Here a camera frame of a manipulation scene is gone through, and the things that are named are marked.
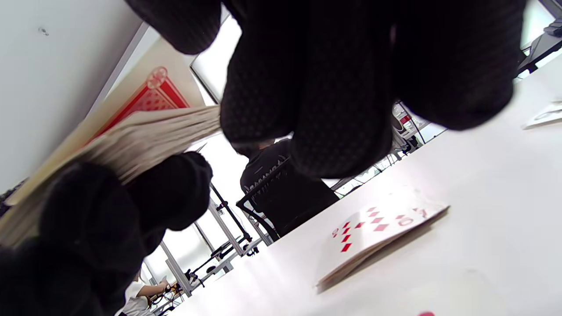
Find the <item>white shirt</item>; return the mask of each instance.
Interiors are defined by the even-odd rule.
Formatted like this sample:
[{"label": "white shirt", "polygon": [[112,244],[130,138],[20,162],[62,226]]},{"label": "white shirt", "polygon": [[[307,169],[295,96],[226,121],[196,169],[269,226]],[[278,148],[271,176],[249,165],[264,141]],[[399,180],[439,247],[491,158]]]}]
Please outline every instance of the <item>white shirt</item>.
[{"label": "white shirt", "polygon": [[125,290],[125,307],[117,312],[116,316],[121,312],[125,313],[127,316],[154,316],[148,310],[148,300],[146,297],[137,297],[141,288],[145,284],[142,281],[133,281],[129,287]]}]

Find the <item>gloved hand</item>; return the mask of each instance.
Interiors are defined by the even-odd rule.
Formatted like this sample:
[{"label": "gloved hand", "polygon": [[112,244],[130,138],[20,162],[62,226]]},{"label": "gloved hand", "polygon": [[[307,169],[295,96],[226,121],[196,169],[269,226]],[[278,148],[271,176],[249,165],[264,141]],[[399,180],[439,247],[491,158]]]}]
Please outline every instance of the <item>gloved hand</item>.
[{"label": "gloved hand", "polygon": [[[209,205],[211,166],[198,153],[174,155],[127,187],[110,169],[76,163],[54,181],[39,236],[0,247],[6,315],[113,316],[142,260],[166,229],[181,230]],[[40,291],[27,291],[27,287]]]},{"label": "gloved hand", "polygon": [[[177,50],[202,52],[220,0],[126,0]],[[476,127],[513,93],[525,0],[223,0],[242,36],[221,125],[231,143],[293,132],[300,171],[356,175],[388,154],[400,100],[444,127]]]}]

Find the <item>dotted grip pattern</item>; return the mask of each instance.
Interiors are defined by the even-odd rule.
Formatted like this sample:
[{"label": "dotted grip pattern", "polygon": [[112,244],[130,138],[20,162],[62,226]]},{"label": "dotted grip pattern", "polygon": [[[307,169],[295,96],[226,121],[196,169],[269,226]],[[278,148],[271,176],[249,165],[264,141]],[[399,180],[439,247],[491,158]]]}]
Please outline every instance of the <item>dotted grip pattern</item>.
[{"label": "dotted grip pattern", "polygon": [[[178,50],[218,30],[217,0],[127,0]],[[463,130],[513,94],[525,0],[243,1],[221,125],[233,144],[293,132],[295,167],[356,175],[388,154],[391,107]]]}]

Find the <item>tabletop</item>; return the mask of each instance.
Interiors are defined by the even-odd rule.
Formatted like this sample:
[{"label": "tabletop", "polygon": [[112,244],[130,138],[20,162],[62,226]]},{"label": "tabletop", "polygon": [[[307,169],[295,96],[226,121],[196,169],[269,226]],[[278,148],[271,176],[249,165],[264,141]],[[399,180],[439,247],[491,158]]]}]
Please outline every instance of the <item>tabletop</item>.
[{"label": "tabletop", "polygon": [[[562,315],[562,124],[521,126],[562,92],[562,56],[516,86],[489,123],[446,131],[318,216],[194,292],[171,316],[363,315],[393,288],[477,271],[511,315]],[[448,214],[318,292],[319,243],[382,188],[408,184]]]}]

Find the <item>ceiling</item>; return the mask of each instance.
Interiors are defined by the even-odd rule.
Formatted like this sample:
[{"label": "ceiling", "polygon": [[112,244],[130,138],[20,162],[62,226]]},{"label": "ceiling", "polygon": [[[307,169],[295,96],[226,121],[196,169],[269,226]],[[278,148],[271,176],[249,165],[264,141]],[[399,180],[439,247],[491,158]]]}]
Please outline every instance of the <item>ceiling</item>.
[{"label": "ceiling", "polygon": [[0,2],[0,193],[86,116],[140,25],[120,0]]}]

